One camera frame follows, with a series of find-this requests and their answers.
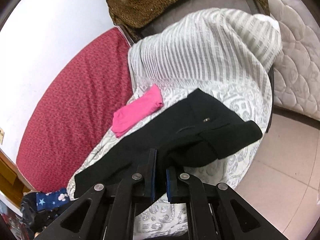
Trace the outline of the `black pants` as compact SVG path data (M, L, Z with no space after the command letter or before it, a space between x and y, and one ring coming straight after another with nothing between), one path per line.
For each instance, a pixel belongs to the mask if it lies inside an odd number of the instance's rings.
M200 89L175 103L142 128L121 139L99 161L76 174L74 197L96 183L112 185L133 174L156 149L160 197L167 168L203 167L224 159L263 136L252 120L244 121Z

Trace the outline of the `navy star print cloth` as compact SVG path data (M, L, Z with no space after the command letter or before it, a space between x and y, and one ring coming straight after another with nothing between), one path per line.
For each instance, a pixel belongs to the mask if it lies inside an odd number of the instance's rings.
M60 207L67 204L70 198L67 194L66 188L61 188L54 192L37 192L36 193L36 206L37 211L52 210L56 207Z

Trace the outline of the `wooden furniture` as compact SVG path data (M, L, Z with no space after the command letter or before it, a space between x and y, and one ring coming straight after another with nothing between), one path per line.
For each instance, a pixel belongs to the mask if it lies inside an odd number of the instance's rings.
M17 166L1 151L1 193L17 208L25 193L34 188L22 176Z

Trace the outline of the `red patterned pillow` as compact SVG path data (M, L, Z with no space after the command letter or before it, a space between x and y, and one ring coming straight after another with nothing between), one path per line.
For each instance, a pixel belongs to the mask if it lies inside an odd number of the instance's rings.
M57 75L25 129L16 164L37 191L66 187L132 96L130 45L117 27L85 46Z

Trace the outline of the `pink folded cloth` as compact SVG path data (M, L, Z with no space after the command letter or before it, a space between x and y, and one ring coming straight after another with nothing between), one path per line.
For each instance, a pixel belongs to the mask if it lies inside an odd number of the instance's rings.
M111 131L116 138L120 138L139 121L160 110L163 106L161 90L154 84L140 98L114 112Z

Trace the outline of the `white quilted mattress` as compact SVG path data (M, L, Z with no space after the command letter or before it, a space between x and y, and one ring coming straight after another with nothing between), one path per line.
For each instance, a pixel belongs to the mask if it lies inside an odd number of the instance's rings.
M283 50L274 69L274 103L319 120L319 10L310 0L268 0Z

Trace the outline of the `white grey patterned bedsheet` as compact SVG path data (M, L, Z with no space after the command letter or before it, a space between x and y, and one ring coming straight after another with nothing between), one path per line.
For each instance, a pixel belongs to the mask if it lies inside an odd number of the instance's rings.
M128 63L133 96L138 99L151 85L162 94L161 110L139 121L121 138L141 131L154 118L193 90L214 96L244 121L255 121L263 135L271 117L272 88L267 72L282 50L279 23L273 18L236 9L204 9L184 16L161 33L143 38L129 49ZM81 183L75 176L101 163L110 150L124 142L109 129L67 186L72 200ZM262 139L230 157L199 168L187 168L203 182L224 182L233 189L240 183ZM166 194L138 215L133 239L179 236L186 233L185 204L169 204Z

